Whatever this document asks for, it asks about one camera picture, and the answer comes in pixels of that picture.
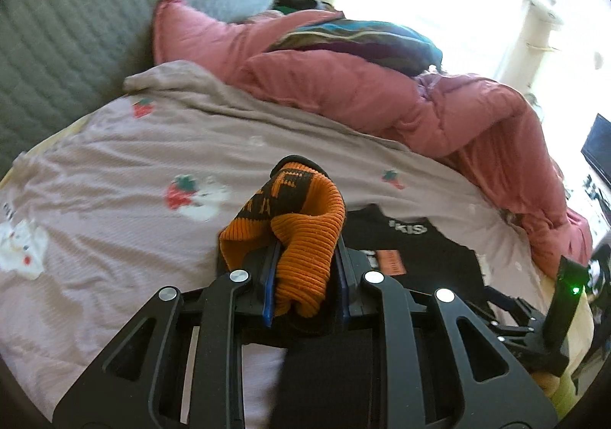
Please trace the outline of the pale pink printed bedsheet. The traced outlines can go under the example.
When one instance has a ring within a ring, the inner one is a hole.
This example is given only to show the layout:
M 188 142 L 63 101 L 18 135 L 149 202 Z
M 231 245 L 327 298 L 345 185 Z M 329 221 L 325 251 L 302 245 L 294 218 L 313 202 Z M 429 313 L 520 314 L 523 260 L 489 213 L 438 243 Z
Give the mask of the pale pink printed bedsheet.
M 547 309 L 523 232 L 455 170 L 165 64 L 17 157 L 2 187 L 1 356 L 42 414 L 157 289 L 214 279 L 218 234 L 289 155 L 323 168 L 350 210 L 429 219 L 476 253 L 488 284 Z

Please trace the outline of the pink puffy duvet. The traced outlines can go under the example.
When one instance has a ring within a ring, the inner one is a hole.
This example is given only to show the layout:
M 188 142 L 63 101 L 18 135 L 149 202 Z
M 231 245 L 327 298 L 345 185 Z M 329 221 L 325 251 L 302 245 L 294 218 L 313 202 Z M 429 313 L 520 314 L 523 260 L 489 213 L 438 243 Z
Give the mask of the pink puffy duvet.
M 160 0 L 152 26 L 156 64 L 193 62 L 253 97 L 394 140 L 464 175 L 525 230 L 548 276 L 561 257 L 586 264 L 587 221 L 566 204 L 541 123 L 526 99 L 474 75 L 415 77 L 326 49 L 275 48 L 290 31 L 333 20 L 305 10 L 252 23 L 223 23 L 183 0 Z

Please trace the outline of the striped multicolour blanket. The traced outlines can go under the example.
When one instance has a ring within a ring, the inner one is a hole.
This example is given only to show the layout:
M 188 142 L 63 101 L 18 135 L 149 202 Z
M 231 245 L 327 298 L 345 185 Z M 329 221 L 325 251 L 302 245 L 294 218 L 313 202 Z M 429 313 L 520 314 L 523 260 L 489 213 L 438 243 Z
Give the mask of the striped multicolour blanket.
M 407 26 L 379 20 L 354 20 L 343 15 L 289 32 L 271 51 L 325 50 L 354 55 L 409 77 L 442 69 L 443 53 L 429 38 Z

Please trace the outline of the grey quilted headboard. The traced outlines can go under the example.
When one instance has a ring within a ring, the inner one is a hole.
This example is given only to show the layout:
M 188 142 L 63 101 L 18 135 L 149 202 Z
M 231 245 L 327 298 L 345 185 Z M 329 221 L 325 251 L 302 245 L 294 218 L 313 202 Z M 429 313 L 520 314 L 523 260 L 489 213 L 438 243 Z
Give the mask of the grey quilted headboard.
M 1 167 L 117 98 L 153 64 L 159 0 L 1 0 Z M 185 0 L 222 21 L 274 0 Z

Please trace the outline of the black sweater orange cuffs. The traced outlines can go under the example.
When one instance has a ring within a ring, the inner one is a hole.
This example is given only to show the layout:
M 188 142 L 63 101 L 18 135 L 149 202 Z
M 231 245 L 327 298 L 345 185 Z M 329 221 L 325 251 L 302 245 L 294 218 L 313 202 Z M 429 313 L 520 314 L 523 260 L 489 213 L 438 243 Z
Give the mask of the black sweater orange cuffs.
M 271 240 L 284 251 L 275 270 L 273 312 L 296 311 L 311 321 L 321 312 L 340 242 L 391 281 L 417 291 L 447 287 L 484 307 L 475 253 L 446 238 L 428 219 L 408 223 L 369 204 L 347 211 L 336 185 L 303 157 L 283 159 L 269 181 L 220 234 L 220 254 L 235 270 Z M 370 428 L 376 335 L 346 331 L 295 341 L 287 350 L 268 425 L 272 428 Z

